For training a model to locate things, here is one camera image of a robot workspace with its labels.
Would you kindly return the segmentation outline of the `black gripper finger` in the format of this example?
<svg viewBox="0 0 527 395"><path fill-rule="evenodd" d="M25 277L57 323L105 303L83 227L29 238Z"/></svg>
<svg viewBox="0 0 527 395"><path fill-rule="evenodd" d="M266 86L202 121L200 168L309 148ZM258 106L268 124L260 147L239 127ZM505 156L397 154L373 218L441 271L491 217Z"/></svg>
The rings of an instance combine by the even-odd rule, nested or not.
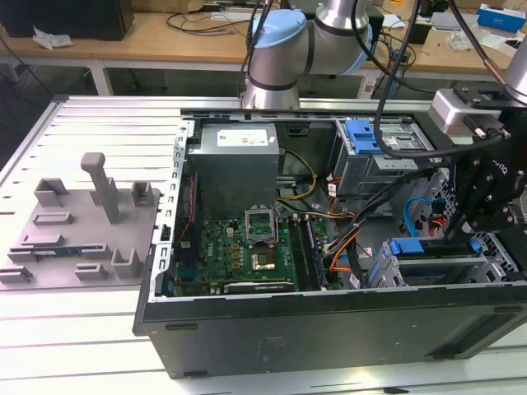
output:
<svg viewBox="0 0 527 395"><path fill-rule="evenodd" d="M494 182L490 159L484 154L456 156L450 167L449 188L455 210L445 231L451 244L462 244L483 223L485 198Z"/></svg>
<svg viewBox="0 0 527 395"><path fill-rule="evenodd" d="M464 223L464 233L499 233L519 225L520 207L507 203L476 211Z"/></svg>

